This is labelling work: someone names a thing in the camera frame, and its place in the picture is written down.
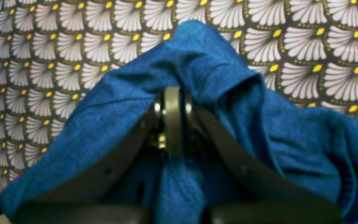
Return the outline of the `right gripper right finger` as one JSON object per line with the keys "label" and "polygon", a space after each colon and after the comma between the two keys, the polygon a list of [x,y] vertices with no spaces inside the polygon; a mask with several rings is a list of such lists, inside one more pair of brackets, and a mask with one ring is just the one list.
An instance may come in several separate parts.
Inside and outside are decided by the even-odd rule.
{"label": "right gripper right finger", "polygon": [[183,156],[205,177],[202,224],[343,224],[339,208],[284,179],[240,146],[190,94],[182,95]]}

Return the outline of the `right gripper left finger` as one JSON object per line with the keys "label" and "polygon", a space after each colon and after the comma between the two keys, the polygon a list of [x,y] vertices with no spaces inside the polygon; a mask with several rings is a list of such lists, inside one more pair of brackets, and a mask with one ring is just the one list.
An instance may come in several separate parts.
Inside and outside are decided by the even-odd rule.
{"label": "right gripper left finger", "polygon": [[145,181],[135,185],[135,203],[107,204],[145,149],[169,159],[181,156],[182,92],[169,86],[128,134],[101,160],[70,180],[22,204],[16,224],[151,224],[152,214],[141,205]]}

